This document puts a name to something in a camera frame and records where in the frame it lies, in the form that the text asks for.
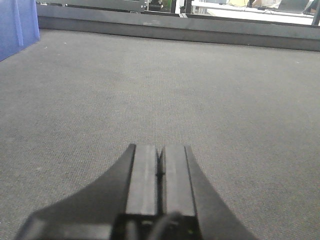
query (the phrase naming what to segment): black cable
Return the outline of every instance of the black cable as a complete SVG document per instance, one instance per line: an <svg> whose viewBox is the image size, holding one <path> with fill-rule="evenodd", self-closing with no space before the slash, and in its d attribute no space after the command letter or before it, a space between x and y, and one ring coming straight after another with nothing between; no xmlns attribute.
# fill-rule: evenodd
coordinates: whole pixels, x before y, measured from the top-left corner
<svg viewBox="0 0 320 240"><path fill-rule="evenodd" d="M125 225L125 240L138 240L138 226L133 220L128 221Z"/></svg>
<svg viewBox="0 0 320 240"><path fill-rule="evenodd" d="M182 219L182 215L178 211L174 211L167 215L164 215L152 228L147 240L160 240L166 228L172 221L179 221Z"/></svg>

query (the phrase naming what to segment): person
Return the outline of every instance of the person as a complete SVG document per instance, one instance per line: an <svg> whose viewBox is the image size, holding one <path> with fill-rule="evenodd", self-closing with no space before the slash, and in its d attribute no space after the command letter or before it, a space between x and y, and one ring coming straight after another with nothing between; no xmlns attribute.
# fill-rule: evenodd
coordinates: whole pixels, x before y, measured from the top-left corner
<svg viewBox="0 0 320 240"><path fill-rule="evenodd" d="M281 3L281 0L255 0L252 3L253 8L274 8L277 9Z"/></svg>
<svg viewBox="0 0 320 240"><path fill-rule="evenodd" d="M318 6L319 0L313 0L313 2L311 3L311 5L309 7L307 7L307 9L305 10L306 13L311 13L311 14L315 14L316 10L317 10L317 6Z"/></svg>

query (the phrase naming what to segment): blue partition panel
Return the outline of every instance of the blue partition panel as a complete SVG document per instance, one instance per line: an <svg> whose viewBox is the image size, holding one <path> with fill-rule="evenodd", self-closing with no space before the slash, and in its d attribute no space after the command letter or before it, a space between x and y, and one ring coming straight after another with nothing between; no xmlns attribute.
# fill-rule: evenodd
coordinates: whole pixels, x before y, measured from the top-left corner
<svg viewBox="0 0 320 240"><path fill-rule="evenodd" d="M39 39L35 0L0 0L0 61Z"/></svg>

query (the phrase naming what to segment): black plastic part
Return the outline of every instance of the black plastic part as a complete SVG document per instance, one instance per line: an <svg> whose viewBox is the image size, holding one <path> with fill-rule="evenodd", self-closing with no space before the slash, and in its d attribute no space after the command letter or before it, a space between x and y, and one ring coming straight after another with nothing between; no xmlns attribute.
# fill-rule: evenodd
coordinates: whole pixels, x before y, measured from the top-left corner
<svg viewBox="0 0 320 240"><path fill-rule="evenodd" d="M158 213L157 151L155 146L135 148L126 214L154 216Z"/></svg>
<svg viewBox="0 0 320 240"><path fill-rule="evenodd" d="M182 145L166 146L162 152L165 162L165 192L163 213L180 212L195 217L185 148Z"/></svg>
<svg viewBox="0 0 320 240"><path fill-rule="evenodd" d="M176 12L176 4L177 4L177 0L171 1L170 13L174 14Z"/></svg>
<svg viewBox="0 0 320 240"><path fill-rule="evenodd" d="M162 4L159 3L158 0L152 0L152 2L149 3L149 10L150 11L160 11L162 7Z"/></svg>
<svg viewBox="0 0 320 240"><path fill-rule="evenodd" d="M125 213L136 145L95 182L76 194L33 213L16 240L109 240Z"/></svg>
<svg viewBox="0 0 320 240"><path fill-rule="evenodd" d="M165 12L165 11L144 11L141 14L143 15L154 15L154 16L165 16L165 17L176 17L179 18L179 14Z"/></svg>
<svg viewBox="0 0 320 240"><path fill-rule="evenodd" d="M173 213L181 219L171 222ZM146 240L161 220L167 227L155 236L166 240L257 240L189 146L166 146L158 157L154 146L134 144L92 184L33 213L15 240Z"/></svg>
<svg viewBox="0 0 320 240"><path fill-rule="evenodd" d="M203 240L257 240L229 210L201 171L190 146L185 147L196 216Z"/></svg>

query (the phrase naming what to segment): desk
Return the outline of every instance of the desk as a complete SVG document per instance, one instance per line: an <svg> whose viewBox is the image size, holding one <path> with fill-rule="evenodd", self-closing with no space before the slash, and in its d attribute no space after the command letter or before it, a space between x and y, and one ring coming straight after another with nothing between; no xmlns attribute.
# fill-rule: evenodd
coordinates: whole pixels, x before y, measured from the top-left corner
<svg viewBox="0 0 320 240"><path fill-rule="evenodd" d="M192 6L204 8L211 16L234 18L234 19L249 19L270 22L292 23L311 25L313 16L298 13L278 12L273 10L258 10L251 7L238 7L233 5L220 5L210 2L192 1Z"/></svg>

